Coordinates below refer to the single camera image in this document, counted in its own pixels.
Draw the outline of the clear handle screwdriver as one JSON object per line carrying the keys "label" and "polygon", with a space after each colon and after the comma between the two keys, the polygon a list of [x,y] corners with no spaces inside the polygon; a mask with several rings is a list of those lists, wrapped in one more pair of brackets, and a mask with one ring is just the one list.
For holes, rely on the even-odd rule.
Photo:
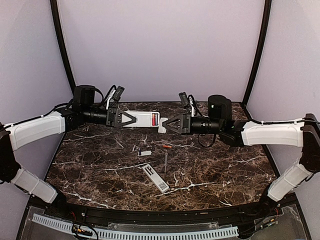
{"label": "clear handle screwdriver", "polygon": [[166,151],[164,153],[164,174],[166,175],[167,172],[167,166],[168,166],[168,152]]}

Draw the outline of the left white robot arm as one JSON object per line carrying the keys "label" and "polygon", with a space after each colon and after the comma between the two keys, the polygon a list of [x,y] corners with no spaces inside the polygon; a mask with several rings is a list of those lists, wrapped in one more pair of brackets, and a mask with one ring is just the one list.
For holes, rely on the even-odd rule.
{"label": "left white robot arm", "polygon": [[70,206],[60,193],[49,183],[22,167],[14,152],[37,140],[67,133],[86,123],[120,128],[137,121],[133,115],[110,104],[117,103],[124,91],[122,86],[113,86],[101,102],[95,102],[97,88],[92,85],[79,85],[74,88],[73,98],[62,103],[49,113],[16,123],[0,126],[0,182],[11,183],[30,195],[51,204],[51,210],[60,218],[67,218]]}

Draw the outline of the long white remote control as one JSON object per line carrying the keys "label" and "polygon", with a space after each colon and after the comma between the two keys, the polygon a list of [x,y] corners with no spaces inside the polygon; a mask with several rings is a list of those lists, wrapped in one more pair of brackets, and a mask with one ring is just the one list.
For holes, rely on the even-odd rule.
{"label": "long white remote control", "polygon": [[150,164],[144,165],[142,170],[162,194],[169,190],[167,183],[160,177],[160,175]]}

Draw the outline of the small remote battery cover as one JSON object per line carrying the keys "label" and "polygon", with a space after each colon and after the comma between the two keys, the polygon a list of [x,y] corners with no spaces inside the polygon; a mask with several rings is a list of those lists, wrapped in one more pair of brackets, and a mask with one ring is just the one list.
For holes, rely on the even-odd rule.
{"label": "small remote battery cover", "polygon": [[167,117],[161,117],[159,119],[158,131],[157,131],[159,134],[165,134],[167,132],[167,129],[163,126],[163,123],[167,120],[168,120]]}

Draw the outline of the small white remote control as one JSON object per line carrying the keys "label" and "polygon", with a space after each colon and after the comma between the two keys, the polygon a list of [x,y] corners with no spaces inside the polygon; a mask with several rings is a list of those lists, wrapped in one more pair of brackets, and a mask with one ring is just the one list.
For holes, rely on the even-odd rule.
{"label": "small white remote control", "polygon": [[[160,121],[160,113],[158,111],[125,111],[136,117],[136,123],[126,125],[128,128],[157,128]],[[152,113],[158,114],[158,126],[152,126]]]}

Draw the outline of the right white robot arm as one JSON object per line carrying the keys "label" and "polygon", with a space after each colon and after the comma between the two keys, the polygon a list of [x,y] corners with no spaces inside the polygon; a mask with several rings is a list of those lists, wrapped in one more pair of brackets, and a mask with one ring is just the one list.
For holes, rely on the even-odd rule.
{"label": "right white robot arm", "polygon": [[180,114],[162,123],[167,130],[181,135],[211,134],[231,147],[254,145],[287,145],[302,149],[300,159],[266,189],[265,197],[255,205],[255,213],[266,217],[275,202],[320,171],[320,123],[314,114],[287,121],[234,120],[232,102],[223,95],[208,97],[207,115],[202,115],[193,96],[179,93],[187,114]]}

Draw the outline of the white battery cover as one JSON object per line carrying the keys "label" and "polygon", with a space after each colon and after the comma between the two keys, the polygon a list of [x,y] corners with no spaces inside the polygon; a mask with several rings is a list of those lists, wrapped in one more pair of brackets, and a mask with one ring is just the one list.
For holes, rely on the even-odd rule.
{"label": "white battery cover", "polygon": [[151,150],[142,151],[141,154],[138,153],[139,157],[150,156],[152,154]]}

